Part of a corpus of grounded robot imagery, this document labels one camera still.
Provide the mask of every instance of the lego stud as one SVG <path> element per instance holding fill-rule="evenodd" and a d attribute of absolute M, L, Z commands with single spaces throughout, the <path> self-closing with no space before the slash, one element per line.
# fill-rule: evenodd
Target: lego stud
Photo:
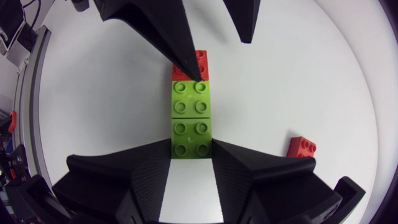
<path fill-rule="evenodd" d="M 177 66 L 175 66 L 174 65 L 174 72 L 177 74 L 177 75 L 183 75 L 184 73 L 177 67 Z"/>
<path fill-rule="evenodd" d="M 177 123 L 174 125 L 174 132 L 177 134 L 184 134 L 187 131 L 187 126 L 183 123 Z"/>
<path fill-rule="evenodd" d="M 176 104 L 175 104 L 175 106 L 174 106 L 174 110 L 175 110 L 177 113 L 182 114 L 182 113 L 185 113 L 185 112 L 186 112 L 187 106 L 186 106 L 186 104 L 185 104 L 184 102 L 178 101 L 178 102 L 176 102 Z"/>
<path fill-rule="evenodd" d="M 187 90 L 187 86 L 185 86 L 185 84 L 182 83 L 182 82 L 177 82 L 177 83 L 174 85 L 174 90 L 175 90 L 177 93 L 182 94 L 182 93 L 185 92 L 185 90 Z"/>
<path fill-rule="evenodd" d="M 187 153 L 187 147 L 185 147 L 183 144 L 178 144 L 175 146 L 174 152 L 180 157 L 185 156 Z"/>
<path fill-rule="evenodd" d="M 310 143 L 308 143 L 308 141 L 303 141 L 301 142 L 301 146 L 306 149 L 310 146 Z"/>
<path fill-rule="evenodd" d="M 209 153 L 209 147 L 206 144 L 200 144 L 197 146 L 197 154 L 199 156 L 205 156 Z"/>
<path fill-rule="evenodd" d="M 196 126 L 196 131 L 198 134 L 205 134 L 208 130 L 207 124 L 205 123 L 198 123 Z"/>
<path fill-rule="evenodd" d="M 198 113 L 204 113 L 207 110 L 207 104 L 203 101 L 199 101 L 195 108 L 197 109 Z"/>
<path fill-rule="evenodd" d="M 203 73 L 205 71 L 205 67 L 203 65 L 199 65 L 199 71 L 200 73 Z"/>
<path fill-rule="evenodd" d="M 206 92 L 206 84 L 204 82 L 198 82 L 195 84 L 195 91 L 202 94 Z"/>
<path fill-rule="evenodd" d="M 314 145 L 310 146 L 310 152 L 315 152 L 317 150 L 317 147 Z"/>
<path fill-rule="evenodd" d="M 203 51 L 197 50 L 197 58 L 199 59 L 199 58 L 202 58 L 203 56 L 204 56 Z"/>

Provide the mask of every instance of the white surface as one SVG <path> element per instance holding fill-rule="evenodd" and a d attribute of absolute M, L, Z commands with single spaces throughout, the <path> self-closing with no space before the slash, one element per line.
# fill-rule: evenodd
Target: white surface
<path fill-rule="evenodd" d="M 173 159 L 160 220 L 166 223 L 222 223 L 217 185 L 213 180 L 211 159 Z"/>
<path fill-rule="evenodd" d="M 330 187 L 347 175 L 371 192 L 373 104 L 353 52 L 322 9 L 311 0 L 263 1 L 253 43 L 246 45 L 222 1 L 184 4 L 195 47 L 208 51 L 213 137 L 284 156 L 290 138 L 303 135 L 317 144 L 315 173 Z M 153 46 L 121 21 L 101 22 L 95 7 L 77 13 L 58 1 L 44 24 L 52 37 L 40 86 L 40 132 L 52 182 L 67 172 L 70 154 L 105 154 L 170 136 L 170 62 Z M 184 203 L 191 209 L 175 219 L 195 222 L 203 218 L 196 207 L 203 199 L 191 197 L 195 191 L 172 197 L 175 168 L 173 161 L 164 205 Z M 194 183 L 183 177 L 179 182 Z M 214 183 L 208 174 L 197 192 L 214 192 Z M 176 200 L 184 195 L 190 205 Z M 346 223 L 360 221 L 369 197 Z M 220 215 L 217 209 L 206 219 L 218 222 Z M 161 221 L 173 216 L 162 208 Z"/>
<path fill-rule="evenodd" d="M 361 220 L 361 223 L 369 223 L 379 208 L 398 165 L 398 45 L 378 1 L 317 2 L 350 44 L 363 70 L 374 105 L 379 157 L 371 199 Z"/>

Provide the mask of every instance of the stacked lego bricks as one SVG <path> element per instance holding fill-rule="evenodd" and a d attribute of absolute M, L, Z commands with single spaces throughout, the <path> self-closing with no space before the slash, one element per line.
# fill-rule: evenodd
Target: stacked lego bricks
<path fill-rule="evenodd" d="M 211 158 L 211 111 L 207 52 L 196 51 L 203 81 L 172 65 L 172 159 Z"/>

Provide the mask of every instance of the metal frame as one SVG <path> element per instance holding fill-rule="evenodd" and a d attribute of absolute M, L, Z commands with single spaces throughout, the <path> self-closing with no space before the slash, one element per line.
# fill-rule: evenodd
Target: metal frame
<path fill-rule="evenodd" d="M 14 99 L 17 126 L 12 135 L 12 142 L 14 148 L 20 144 L 25 146 L 30 174 L 41 175 L 51 187 L 42 150 L 39 124 L 40 79 L 50 36 L 51 32 L 45 26 L 39 29 L 28 64 L 18 77 Z"/>

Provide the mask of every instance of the black plastic part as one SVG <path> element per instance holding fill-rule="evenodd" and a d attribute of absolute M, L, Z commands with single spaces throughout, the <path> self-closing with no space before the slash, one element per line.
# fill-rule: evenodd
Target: black plastic part
<path fill-rule="evenodd" d="M 35 215 L 29 208 L 29 205 L 25 203 L 21 193 L 19 192 L 19 188 L 23 183 L 22 179 L 17 177 L 10 181 L 4 188 L 6 189 L 9 202 L 16 217 L 20 220 L 28 220 L 35 218 Z"/>
<path fill-rule="evenodd" d="M 377 223 L 398 223 L 398 167 L 392 178 L 391 185 L 384 197 L 379 209 L 374 214 L 371 224 Z"/>
<path fill-rule="evenodd" d="M 18 42 L 26 48 L 29 52 L 32 52 L 33 45 L 35 44 L 37 34 L 31 28 L 28 23 L 25 23 L 24 27 L 21 30 L 21 33 L 18 36 Z"/>
<path fill-rule="evenodd" d="M 333 191 L 313 173 L 311 157 L 271 156 L 215 139 L 212 146 L 225 223 L 339 223 L 364 194 L 347 177 Z"/>
<path fill-rule="evenodd" d="M 17 34 L 19 26 L 24 21 L 24 11 L 20 1 L 0 1 L 0 27 L 7 34 L 7 39 L 0 34 L 7 47 L 10 46 L 12 38 Z"/>
<path fill-rule="evenodd" d="M 10 172 L 10 165 L 9 165 L 9 158 L 6 154 L 6 151 L 4 150 L 2 146 L 2 137 L 0 136 L 0 169 L 2 170 L 3 174 L 9 179 L 12 180 L 11 172 Z"/>
<path fill-rule="evenodd" d="M 30 178 L 29 168 L 27 165 L 25 147 L 23 145 L 19 145 L 11 154 L 10 154 L 11 168 L 14 169 L 17 176 L 24 175 L 25 178 Z"/>
<path fill-rule="evenodd" d="M 8 133 L 8 127 L 10 126 L 12 117 L 8 116 L 0 121 L 0 134 Z"/>
<path fill-rule="evenodd" d="M 107 223 L 157 222 L 170 160 L 169 139 L 105 156 L 70 156 L 70 171 L 53 191 L 70 210 Z"/>
<path fill-rule="evenodd" d="M 43 223 L 67 223 L 70 215 L 52 195 L 47 183 L 39 175 L 22 184 L 18 179 L 6 185 L 12 209 L 20 220 L 35 220 Z"/>
<path fill-rule="evenodd" d="M 78 12 L 83 12 L 84 10 L 88 9 L 90 6 L 88 0 L 72 0 L 72 3 L 76 11 Z"/>
<path fill-rule="evenodd" d="M 83 214 L 83 213 L 77 213 L 74 215 L 71 220 L 68 222 L 68 224 L 83 224 L 83 223 L 89 223 L 89 224 L 107 224 L 106 222 L 99 220 L 97 218 L 91 217 L 89 215 Z"/>
<path fill-rule="evenodd" d="M 95 4 L 102 20 L 126 22 L 192 80 L 201 80 L 182 0 L 97 0 Z"/>
<path fill-rule="evenodd" d="M 213 167 L 225 223 L 238 223 L 251 187 L 312 172 L 311 157 L 284 158 L 213 140 Z"/>
<path fill-rule="evenodd" d="M 349 177 L 342 177 L 336 187 L 335 192 L 343 197 L 343 201 L 325 224 L 341 223 L 354 210 L 356 205 L 361 201 L 365 191 Z"/>
<path fill-rule="evenodd" d="M 15 224 L 2 200 L 0 200 L 0 218 L 3 224 Z"/>
<path fill-rule="evenodd" d="M 224 0 L 241 42 L 251 43 L 259 14 L 260 0 Z"/>

